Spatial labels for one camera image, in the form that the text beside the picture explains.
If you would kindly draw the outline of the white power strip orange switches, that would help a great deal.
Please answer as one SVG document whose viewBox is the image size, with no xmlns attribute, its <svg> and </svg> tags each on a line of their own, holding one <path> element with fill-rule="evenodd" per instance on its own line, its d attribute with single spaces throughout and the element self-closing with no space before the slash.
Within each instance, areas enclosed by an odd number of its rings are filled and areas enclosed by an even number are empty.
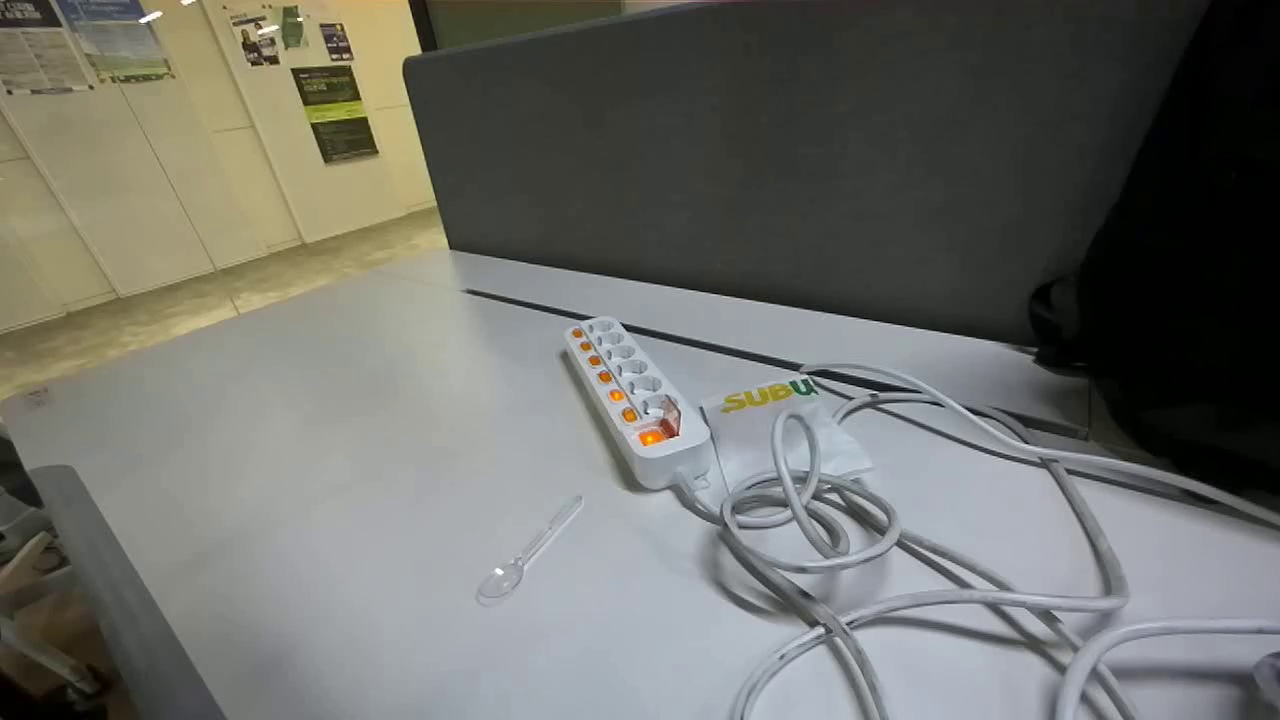
<svg viewBox="0 0 1280 720">
<path fill-rule="evenodd" d="M 562 334 L 562 352 L 638 490 L 661 494 L 710 467 L 710 433 L 698 410 L 618 321 L 576 321 Z"/>
</svg>

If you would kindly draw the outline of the grey desk partition panel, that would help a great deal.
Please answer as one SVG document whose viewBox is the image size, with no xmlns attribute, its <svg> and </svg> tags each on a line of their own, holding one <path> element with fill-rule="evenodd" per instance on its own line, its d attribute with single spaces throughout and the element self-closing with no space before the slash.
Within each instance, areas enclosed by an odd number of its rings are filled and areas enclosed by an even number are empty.
<svg viewBox="0 0 1280 720">
<path fill-rule="evenodd" d="M 403 63 L 460 252 L 992 340 L 1080 270 L 1209 0 L 705 0 Z"/>
</svg>

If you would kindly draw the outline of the white Subway paper bag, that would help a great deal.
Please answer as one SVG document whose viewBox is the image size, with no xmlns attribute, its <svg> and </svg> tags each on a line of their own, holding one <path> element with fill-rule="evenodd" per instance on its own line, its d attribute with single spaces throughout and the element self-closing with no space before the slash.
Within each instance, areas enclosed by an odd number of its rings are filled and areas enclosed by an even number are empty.
<svg viewBox="0 0 1280 720">
<path fill-rule="evenodd" d="M 705 418 L 726 490 L 770 479 L 774 467 L 786 467 L 795 479 L 808 473 L 843 479 L 873 467 L 858 439 L 805 378 L 737 389 L 725 399 L 710 399 Z"/>
</svg>

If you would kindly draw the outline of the clear plastic spoon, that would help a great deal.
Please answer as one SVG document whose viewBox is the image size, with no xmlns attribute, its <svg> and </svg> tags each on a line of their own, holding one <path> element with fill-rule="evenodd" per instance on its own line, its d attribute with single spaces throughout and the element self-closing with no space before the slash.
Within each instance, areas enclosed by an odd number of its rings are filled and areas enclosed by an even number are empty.
<svg viewBox="0 0 1280 720">
<path fill-rule="evenodd" d="M 566 506 L 560 506 L 545 527 L 502 564 L 493 564 L 489 575 L 477 590 L 477 604 L 480 608 L 495 608 L 506 598 L 519 591 L 528 569 L 573 527 L 573 521 L 583 514 L 583 500 L 573 496 Z"/>
</svg>

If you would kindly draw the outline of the green black wall poster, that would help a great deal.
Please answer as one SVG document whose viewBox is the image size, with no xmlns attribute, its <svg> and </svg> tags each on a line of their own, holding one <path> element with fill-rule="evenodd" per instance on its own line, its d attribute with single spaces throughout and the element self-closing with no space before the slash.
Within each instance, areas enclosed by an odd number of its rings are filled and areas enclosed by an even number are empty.
<svg viewBox="0 0 1280 720">
<path fill-rule="evenodd" d="M 370 122 L 349 63 L 295 70 L 290 84 L 323 164 L 374 156 Z"/>
</svg>

